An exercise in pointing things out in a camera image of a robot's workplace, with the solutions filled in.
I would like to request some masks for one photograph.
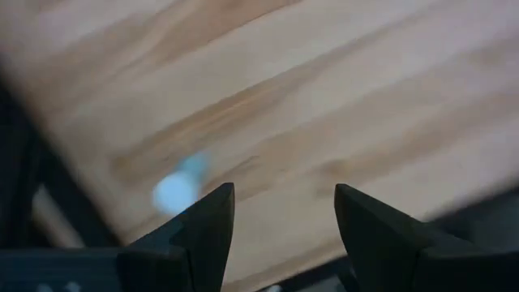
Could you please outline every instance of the wooden table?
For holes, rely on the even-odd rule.
[[[349,183],[418,218],[519,174],[519,2],[6,0],[2,69],[130,242],[200,150],[236,184],[225,290],[345,253]]]

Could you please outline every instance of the wood grain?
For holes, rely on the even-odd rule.
[[[169,220],[153,185],[209,153],[204,192],[236,184],[224,289],[253,291],[345,253],[336,183],[426,219],[516,182],[517,12],[510,0],[9,0],[0,59],[125,242]]]

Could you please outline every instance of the light wood surface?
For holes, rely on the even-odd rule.
[[[225,290],[345,253],[349,183],[417,218],[519,174],[514,0],[6,0],[3,70],[126,242],[154,183],[235,182]]]

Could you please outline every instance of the white ball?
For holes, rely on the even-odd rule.
[[[177,215],[198,199],[199,184],[184,171],[163,178],[153,189],[153,205],[161,213]]]

